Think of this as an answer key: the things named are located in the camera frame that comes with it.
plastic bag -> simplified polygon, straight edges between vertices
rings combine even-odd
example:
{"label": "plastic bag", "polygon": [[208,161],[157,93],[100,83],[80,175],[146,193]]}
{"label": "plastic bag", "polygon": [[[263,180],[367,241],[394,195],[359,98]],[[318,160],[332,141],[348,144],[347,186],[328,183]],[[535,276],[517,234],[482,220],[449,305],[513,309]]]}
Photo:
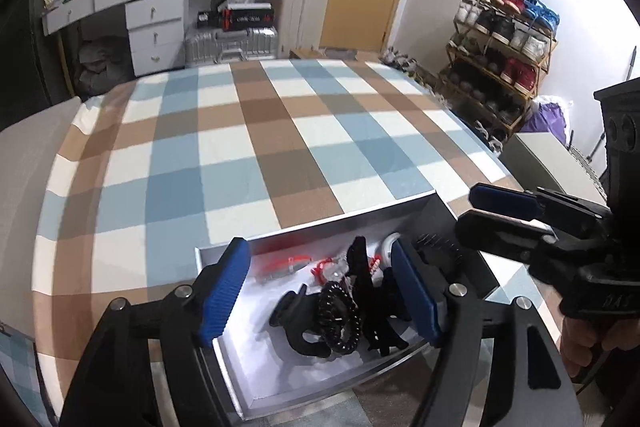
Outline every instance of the plastic bag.
{"label": "plastic bag", "polygon": [[559,96],[540,95],[532,100],[526,123],[520,132],[550,132],[564,146],[571,135],[569,108],[573,102],[565,102]]}

wooden shoe rack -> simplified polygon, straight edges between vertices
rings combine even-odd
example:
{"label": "wooden shoe rack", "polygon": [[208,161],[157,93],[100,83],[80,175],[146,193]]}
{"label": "wooden shoe rack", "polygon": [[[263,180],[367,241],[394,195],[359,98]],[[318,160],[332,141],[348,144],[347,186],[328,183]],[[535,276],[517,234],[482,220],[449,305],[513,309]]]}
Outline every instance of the wooden shoe rack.
{"label": "wooden shoe rack", "polygon": [[523,54],[520,50],[516,48],[512,48],[510,45],[500,42],[498,39],[495,39],[490,34],[486,35],[478,31],[476,28],[466,25],[465,23],[460,23],[457,20],[453,21],[453,24],[455,26],[457,33],[463,36],[468,35],[470,37],[475,37],[478,40],[478,43],[480,44],[480,47],[482,50],[482,55],[486,53],[488,48],[494,48],[500,51],[505,57],[517,58],[518,60],[524,62],[525,64],[529,64],[533,66],[534,69],[536,70],[536,87],[533,90],[533,92],[526,94],[516,89],[516,87],[512,86],[507,81],[504,81],[500,77],[500,75],[495,74],[492,71],[488,70],[487,68],[483,67],[481,64],[479,64],[475,60],[475,58],[464,54],[463,52],[459,51],[456,48],[453,48],[452,46],[449,46],[449,45],[446,46],[446,51],[447,51],[447,56],[449,57],[450,66],[448,66],[447,68],[445,68],[440,72],[439,84],[441,84],[442,87],[446,87],[447,90],[450,90],[453,93],[455,93],[455,95],[461,96],[462,98],[465,98],[466,100],[468,100],[470,102],[470,106],[475,108],[477,113],[479,113],[483,118],[490,120],[493,124],[498,124],[499,126],[503,127],[507,132],[508,136],[511,136],[511,134],[517,131],[524,123],[524,115],[521,115],[513,124],[504,123],[502,120],[500,120],[500,118],[498,118],[494,113],[492,113],[492,111],[488,110],[487,108],[484,107],[484,105],[482,105],[482,103],[474,99],[471,96],[471,93],[462,91],[458,86],[455,86],[454,84],[451,84],[448,81],[447,75],[450,71],[450,67],[453,66],[453,63],[456,60],[463,60],[473,65],[473,67],[481,71],[482,74],[484,74],[484,76],[486,76],[487,78],[491,78],[496,83],[500,84],[500,87],[502,87],[502,89],[505,92],[508,92],[509,94],[512,94],[515,97],[519,97],[519,99],[521,99],[524,102],[524,109],[525,109],[524,113],[526,113],[527,109],[529,108],[530,101],[538,95],[538,89],[540,88],[540,86],[542,85],[542,82],[544,81],[545,77],[548,75],[550,71],[551,57],[556,47],[558,46],[558,40],[556,39],[555,35],[553,35],[552,32],[549,31],[547,28],[537,23],[534,23],[532,20],[527,19],[523,15],[519,15],[507,10],[503,10],[485,0],[463,0],[463,1],[470,2],[475,6],[482,7],[483,9],[493,9],[496,13],[503,15],[505,17],[511,18],[516,23],[517,29],[521,29],[525,33],[536,34],[536,36],[539,39],[548,42],[548,48],[549,48],[548,54],[539,62],[535,62],[531,60],[529,57],[527,57],[527,55]]}

plaid blanket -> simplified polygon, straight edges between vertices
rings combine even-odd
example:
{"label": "plaid blanket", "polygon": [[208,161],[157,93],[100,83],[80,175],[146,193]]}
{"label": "plaid blanket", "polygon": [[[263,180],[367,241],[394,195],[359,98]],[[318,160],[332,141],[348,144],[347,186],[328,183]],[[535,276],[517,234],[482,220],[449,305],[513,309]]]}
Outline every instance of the plaid blanket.
{"label": "plaid blanket", "polygon": [[[52,166],[35,243],[36,345],[54,409],[108,302],[193,280],[194,248],[432,189],[459,214],[477,182],[518,187],[424,88],[380,64],[222,64],[92,98]],[[508,282],[518,266],[502,261],[492,268]]]}

blue sneaker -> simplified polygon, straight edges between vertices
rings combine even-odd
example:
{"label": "blue sneaker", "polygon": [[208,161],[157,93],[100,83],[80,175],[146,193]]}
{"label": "blue sneaker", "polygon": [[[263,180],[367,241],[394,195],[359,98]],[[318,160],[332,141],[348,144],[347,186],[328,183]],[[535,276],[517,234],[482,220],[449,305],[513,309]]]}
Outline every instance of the blue sneaker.
{"label": "blue sneaker", "polygon": [[542,17],[543,11],[546,10],[546,6],[543,5],[539,0],[525,0],[524,6],[525,9],[522,14],[525,17],[533,20]]}
{"label": "blue sneaker", "polygon": [[560,24],[560,16],[553,10],[546,8],[543,10],[538,22],[548,30],[551,30],[555,35],[558,30],[558,25]]}

black box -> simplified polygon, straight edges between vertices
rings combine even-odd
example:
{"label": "black box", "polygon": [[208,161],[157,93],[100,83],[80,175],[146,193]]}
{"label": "black box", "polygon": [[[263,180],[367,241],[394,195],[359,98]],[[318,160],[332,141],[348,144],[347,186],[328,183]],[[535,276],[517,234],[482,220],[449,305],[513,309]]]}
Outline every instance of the black box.
{"label": "black box", "polygon": [[229,5],[220,12],[220,25],[225,32],[273,26],[273,8],[247,4]]}

